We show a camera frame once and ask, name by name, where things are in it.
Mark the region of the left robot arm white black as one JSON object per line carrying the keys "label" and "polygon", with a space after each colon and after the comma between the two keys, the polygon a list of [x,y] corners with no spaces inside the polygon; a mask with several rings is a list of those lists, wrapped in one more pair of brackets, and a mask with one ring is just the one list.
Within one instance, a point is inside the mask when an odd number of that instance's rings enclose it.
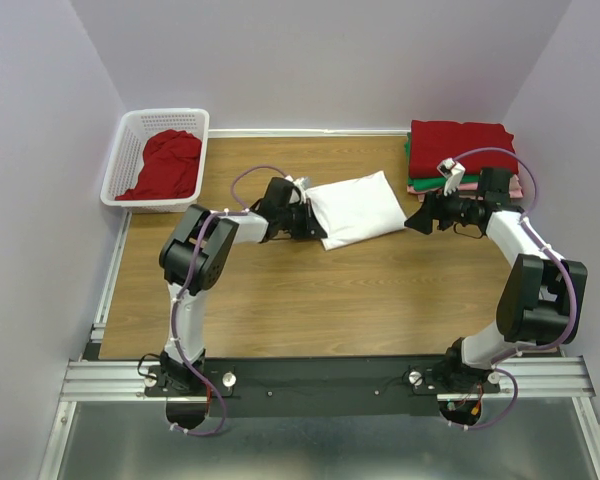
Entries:
{"label": "left robot arm white black", "polygon": [[151,397],[210,394],[204,373],[206,303],[236,244],[269,242],[281,234],[293,240],[326,237],[311,200],[306,177],[274,177],[264,196],[239,211],[212,211],[194,204],[163,246],[159,265],[171,300],[169,335],[158,361],[139,371]]}

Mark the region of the white t-shirt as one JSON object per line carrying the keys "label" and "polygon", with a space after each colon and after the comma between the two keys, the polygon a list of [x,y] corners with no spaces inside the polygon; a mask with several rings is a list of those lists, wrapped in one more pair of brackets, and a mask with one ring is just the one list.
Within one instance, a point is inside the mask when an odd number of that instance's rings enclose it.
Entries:
{"label": "white t-shirt", "polygon": [[311,187],[307,199],[326,238],[326,251],[405,228],[402,210],[385,173]]}

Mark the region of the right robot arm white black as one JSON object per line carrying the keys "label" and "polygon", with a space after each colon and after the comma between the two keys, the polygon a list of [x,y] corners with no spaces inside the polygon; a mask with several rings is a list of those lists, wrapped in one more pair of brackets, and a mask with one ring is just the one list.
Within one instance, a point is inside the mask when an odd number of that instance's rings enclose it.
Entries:
{"label": "right robot arm white black", "polygon": [[565,259],[531,226],[509,194],[510,170],[486,167],[474,197],[459,194],[463,166],[452,159],[438,166],[442,189],[426,194],[405,225],[430,234],[435,229],[475,226],[496,244],[511,266],[494,321],[479,333],[456,340],[427,378],[454,392],[483,383],[500,362],[575,339],[588,271]]}

